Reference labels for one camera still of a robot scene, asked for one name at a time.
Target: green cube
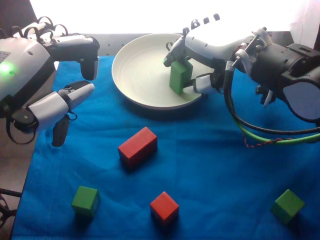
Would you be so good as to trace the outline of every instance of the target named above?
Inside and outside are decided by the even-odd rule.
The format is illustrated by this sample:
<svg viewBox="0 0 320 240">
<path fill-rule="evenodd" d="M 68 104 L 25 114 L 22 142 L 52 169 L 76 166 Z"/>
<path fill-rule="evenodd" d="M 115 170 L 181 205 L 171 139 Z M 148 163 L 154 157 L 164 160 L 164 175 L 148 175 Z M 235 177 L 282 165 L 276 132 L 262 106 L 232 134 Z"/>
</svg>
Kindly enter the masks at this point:
<svg viewBox="0 0 320 240">
<path fill-rule="evenodd" d="M 288 224 L 304 205 L 305 203 L 288 189 L 275 201 L 271 211 L 280 222 Z"/>
<path fill-rule="evenodd" d="M 177 94 L 181 94 L 185 84 L 191 80 L 193 68 L 192 64 L 185 58 L 171 64 L 169 85 Z"/>
<path fill-rule="evenodd" d="M 97 189 L 79 186 L 72 202 L 76 214 L 93 217 L 100 202 Z"/>
</svg>

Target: floor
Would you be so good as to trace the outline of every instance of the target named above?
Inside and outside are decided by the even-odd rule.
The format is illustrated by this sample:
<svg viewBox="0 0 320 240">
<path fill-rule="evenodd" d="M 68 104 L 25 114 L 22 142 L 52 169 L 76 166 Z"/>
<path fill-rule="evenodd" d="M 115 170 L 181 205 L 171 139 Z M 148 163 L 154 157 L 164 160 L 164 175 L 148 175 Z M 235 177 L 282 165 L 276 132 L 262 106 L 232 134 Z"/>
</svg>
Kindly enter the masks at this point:
<svg viewBox="0 0 320 240">
<path fill-rule="evenodd" d="M 56 71 L 30 100 L 51 89 L 55 76 Z M 11 132 L 17 142 L 26 142 L 32 137 L 32 135 L 25 135 L 13 127 L 11 127 Z M 17 192 L 23 190 L 35 143 L 36 138 L 27 145 L 17 145 L 13 143 L 7 136 L 5 119 L 0 119 L 0 188 Z M 19 198 L 7 195 L 3 195 L 3 197 L 10 209 L 17 209 Z M 0 229 L 1 240 L 10 239 L 13 223 L 14 217 L 11 217 Z"/>
</svg>

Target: red rectangular block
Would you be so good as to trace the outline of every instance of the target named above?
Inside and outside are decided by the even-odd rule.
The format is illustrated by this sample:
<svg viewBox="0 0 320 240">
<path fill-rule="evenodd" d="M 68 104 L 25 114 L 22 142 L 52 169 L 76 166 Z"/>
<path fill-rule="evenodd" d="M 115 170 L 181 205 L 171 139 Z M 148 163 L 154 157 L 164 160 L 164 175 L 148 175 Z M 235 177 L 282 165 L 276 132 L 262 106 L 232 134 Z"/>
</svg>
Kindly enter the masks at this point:
<svg viewBox="0 0 320 240">
<path fill-rule="evenodd" d="M 164 227 L 179 215 L 179 205 L 165 191 L 150 203 L 150 210 Z"/>
<path fill-rule="evenodd" d="M 147 155 L 156 151 L 157 147 L 157 136 L 149 128 L 144 127 L 121 144 L 118 151 L 125 165 L 132 168 L 141 163 Z"/>
</svg>

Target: robotic arm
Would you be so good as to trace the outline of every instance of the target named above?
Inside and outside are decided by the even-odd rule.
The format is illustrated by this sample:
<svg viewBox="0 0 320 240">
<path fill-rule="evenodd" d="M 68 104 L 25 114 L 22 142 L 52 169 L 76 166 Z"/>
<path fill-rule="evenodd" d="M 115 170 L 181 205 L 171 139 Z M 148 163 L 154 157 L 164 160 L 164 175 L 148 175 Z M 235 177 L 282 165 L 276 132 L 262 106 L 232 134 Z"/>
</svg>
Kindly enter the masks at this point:
<svg viewBox="0 0 320 240">
<path fill-rule="evenodd" d="M 213 68 L 213 72 L 193 79 L 183 91 L 207 94 L 223 88 L 226 106 L 242 131 L 246 126 L 278 135 L 318 133 L 320 127 L 299 131 L 265 129 L 236 114 L 231 97 L 235 68 L 258 83 L 256 93 L 262 94 L 264 106 L 280 99 L 299 119 L 320 124 L 320 52 L 296 43 L 280 46 L 273 43 L 266 30 L 250 32 L 244 26 L 223 20 L 209 22 L 205 18 L 204 25 L 193 21 L 191 31 L 183 29 L 183 36 L 172 45 L 163 63 L 169 67 L 181 58 L 193 58 Z"/>
<path fill-rule="evenodd" d="M 98 41 L 80 34 L 70 35 L 61 25 L 52 21 L 37 22 L 20 29 L 12 27 L 10 36 L 0 30 L 0 118 L 6 118 L 6 130 L 10 139 L 11 123 L 24 133 L 35 133 L 53 125 L 55 147 L 61 146 L 66 138 L 69 116 L 94 91 L 88 81 L 65 86 L 58 92 L 45 96 L 23 107 L 54 71 L 55 61 L 77 61 L 84 79 L 94 80 L 98 72 Z M 64 28 L 58 32 L 57 27 Z"/>
</svg>

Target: red wire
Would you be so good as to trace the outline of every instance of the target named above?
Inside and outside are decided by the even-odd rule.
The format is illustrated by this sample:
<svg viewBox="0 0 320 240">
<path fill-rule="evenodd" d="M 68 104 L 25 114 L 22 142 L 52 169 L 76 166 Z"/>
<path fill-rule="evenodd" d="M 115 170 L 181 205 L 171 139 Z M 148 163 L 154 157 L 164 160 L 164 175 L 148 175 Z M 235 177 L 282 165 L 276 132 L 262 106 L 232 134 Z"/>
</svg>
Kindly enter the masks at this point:
<svg viewBox="0 0 320 240">
<path fill-rule="evenodd" d="M 256 147 L 263 147 L 264 145 L 267 145 L 267 144 L 275 144 L 276 142 L 279 142 L 279 141 L 291 140 L 292 139 L 292 138 L 286 138 L 286 139 L 276 138 L 275 140 L 265 141 L 264 143 L 258 143 L 256 145 L 249 145 L 248 142 L 247 142 L 247 138 L 246 138 L 246 135 L 245 135 L 244 132 L 242 132 L 242 135 L 243 135 L 244 144 L 248 149 L 254 149 Z"/>
</svg>

